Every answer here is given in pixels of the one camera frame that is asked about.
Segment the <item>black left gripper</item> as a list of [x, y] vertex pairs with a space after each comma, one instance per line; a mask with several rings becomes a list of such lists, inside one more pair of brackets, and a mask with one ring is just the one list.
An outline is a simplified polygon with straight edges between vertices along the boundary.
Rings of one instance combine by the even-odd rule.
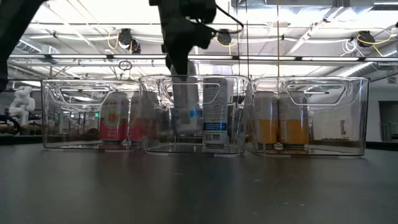
[[186, 75], [190, 49], [207, 49], [215, 35], [208, 26], [216, 16], [215, 0], [149, 0], [149, 5], [158, 8], [167, 68]]

